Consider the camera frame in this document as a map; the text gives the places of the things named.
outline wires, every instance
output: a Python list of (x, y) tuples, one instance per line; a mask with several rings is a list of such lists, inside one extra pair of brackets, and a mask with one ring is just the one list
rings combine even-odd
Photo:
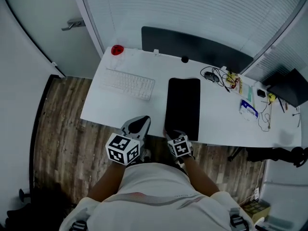
[[(230, 92), (229, 89), (235, 88), (237, 81), (232, 79), (225, 71), (221, 70), (220, 68), (211, 67), (211, 66), (205, 67), (205, 68), (201, 69), (201, 71), (200, 71), (200, 75), (202, 77), (205, 78), (205, 76), (202, 74), (202, 71), (207, 69), (207, 68), (212, 68), (212, 73), (220, 77), (219, 82), (217, 82), (217, 84), (219, 86), (224, 87), (228, 92)], [(224, 82), (224, 79), (228, 79), (228, 78), (233, 81), (232, 87), (227, 87), (225, 82)]]
[[(256, 188), (258, 187), (258, 185), (259, 185), (259, 177), (260, 177), (260, 173), (261, 173), (261, 169), (262, 169), (263, 163), (264, 163), (264, 161), (262, 161), (262, 164), (261, 164), (261, 167), (260, 167), (260, 170), (259, 170), (259, 173), (258, 173), (257, 185), (256, 185), (255, 189), (256, 189)], [(241, 201), (241, 202), (239, 203), (239, 205), (241, 205), (242, 203), (244, 203), (247, 199), (252, 198), (253, 196), (255, 196), (255, 194), (249, 196), (248, 198), (245, 198), (243, 201)]]
[[(261, 102), (263, 102), (263, 103), (266, 103), (266, 105), (265, 105), (265, 108), (264, 108), (264, 110), (262, 111), (262, 112), (260, 112), (259, 113), (259, 117), (258, 117), (258, 125), (259, 125), (259, 127), (261, 128), (261, 130), (263, 131), (263, 132), (268, 132), (270, 129), (270, 114), (269, 113), (265, 113), (264, 114), (264, 111), (266, 110), (266, 108), (267, 108), (267, 106), (268, 106), (268, 104), (269, 105), (272, 105), (271, 103), (269, 103), (269, 102), (264, 102), (264, 101), (261, 101)], [(261, 125), (260, 125), (260, 117), (262, 117), (262, 121), (264, 122), (264, 123), (268, 123), (268, 129), (267, 130), (264, 130), (262, 127), (261, 127)]]
[(295, 115), (298, 115), (298, 116), (299, 116), (299, 120), (298, 120), (298, 124), (297, 124), (297, 127), (299, 127), (300, 122), (301, 122), (301, 115), (300, 115), (300, 111), (299, 111), (298, 107), (296, 107), (296, 110), (298, 111), (298, 113), (293, 114), (292, 116), (295, 116)]

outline red object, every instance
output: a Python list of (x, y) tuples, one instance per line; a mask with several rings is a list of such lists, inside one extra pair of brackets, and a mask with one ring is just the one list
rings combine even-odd
[(118, 44), (114, 45), (111, 48), (111, 54), (114, 55), (114, 56), (121, 54), (123, 51), (124, 51), (124, 47), (121, 46), (121, 45), (118, 45)]

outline wrist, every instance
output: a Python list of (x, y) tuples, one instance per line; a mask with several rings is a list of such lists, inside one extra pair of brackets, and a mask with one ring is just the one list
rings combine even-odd
[(120, 164), (120, 163), (117, 163), (117, 162), (112, 162), (111, 165), (110, 165), (112, 168), (126, 168), (125, 165), (123, 164)]
[(191, 155), (184, 155), (184, 156), (181, 157), (181, 159), (183, 160), (184, 163), (191, 161), (191, 160), (194, 161), (194, 158)]

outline black monitor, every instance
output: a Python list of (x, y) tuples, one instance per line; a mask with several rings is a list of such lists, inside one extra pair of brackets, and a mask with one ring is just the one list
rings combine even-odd
[(253, 61), (251, 56), (226, 45), (190, 34), (143, 26), (141, 28), (142, 49), (153, 52), (185, 57), (240, 74)]
[(268, 91), (284, 99), (293, 107), (298, 107), (308, 101), (308, 82), (296, 69), (268, 88)]

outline black cable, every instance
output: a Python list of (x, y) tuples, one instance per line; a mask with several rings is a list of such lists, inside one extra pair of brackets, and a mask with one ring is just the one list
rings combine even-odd
[(200, 75), (202, 77), (205, 78), (205, 76), (202, 74), (202, 71), (207, 69), (207, 68), (209, 68), (209, 67), (212, 68), (212, 73), (214, 75), (218, 75), (220, 77), (219, 82), (216, 82), (219, 86), (224, 87), (228, 92), (230, 92), (229, 89), (235, 88), (235, 87), (227, 87), (226, 86), (226, 84), (225, 84), (225, 82), (223, 80), (224, 79), (228, 79), (228, 77), (234, 82), (235, 86), (236, 86), (237, 82), (233, 78), (231, 78), (226, 72), (221, 70), (220, 68), (215, 68), (215, 67), (211, 67), (211, 66), (205, 67), (205, 68), (201, 69), (201, 71), (200, 71)]
[(262, 117), (262, 120), (263, 120), (264, 123), (270, 124), (270, 115), (269, 115), (269, 113), (265, 113), (264, 116), (263, 116), (263, 113), (264, 113), (264, 111), (266, 110), (266, 108), (267, 108), (267, 106), (268, 106), (268, 102), (265, 102), (265, 103), (266, 103), (266, 105), (265, 105), (264, 110), (263, 110), (262, 112), (259, 113), (258, 125), (259, 125), (259, 127), (261, 128), (261, 130), (262, 130), (263, 132), (268, 132), (268, 131), (270, 130), (269, 128), (268, 128), (268, 130), (263, 130), (263, 128), (260, 126), (260, 116)]
[(293, 114), (292, 116), (295, 116), (295, 115), (298, 115), (298, 117), (299, 117), (298, 124), (297, 124), (297, 127), (299, 127), (300, 122), (301, 122), (301, 115), (300, 115), (300, 112), (298, 112), (298, 113), (296, 113), (296, 114)]

